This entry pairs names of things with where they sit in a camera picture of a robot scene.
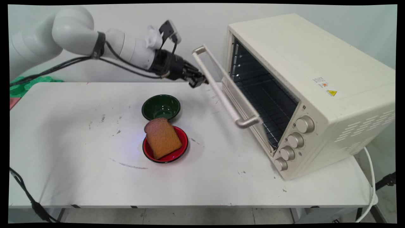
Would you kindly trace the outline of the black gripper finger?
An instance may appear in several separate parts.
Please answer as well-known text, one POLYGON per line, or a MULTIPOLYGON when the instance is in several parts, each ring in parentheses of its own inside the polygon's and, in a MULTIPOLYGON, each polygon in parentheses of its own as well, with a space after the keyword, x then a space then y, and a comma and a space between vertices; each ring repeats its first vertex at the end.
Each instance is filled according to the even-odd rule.
POLYGON ((204 75, 202 76, 191 76, 188 78, 189 86, 192 88, 199 87, 203 84, 209 84, 207 81, 206 77, 204 75))
POLYGON ((185 80, 206 80, 205 75, 197 67, 189 62, 184 62, 185 80))

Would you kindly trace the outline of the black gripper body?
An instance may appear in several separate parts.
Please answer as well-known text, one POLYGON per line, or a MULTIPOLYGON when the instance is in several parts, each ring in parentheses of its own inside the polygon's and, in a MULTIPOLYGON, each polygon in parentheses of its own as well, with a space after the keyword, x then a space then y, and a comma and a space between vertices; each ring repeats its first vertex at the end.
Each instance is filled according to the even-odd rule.
POLYGON ((187 80, 191 77, 190 64, 181 56, 167 50, 155 51, 149 71, 159 76, 166 75, 170 80, 187 80))

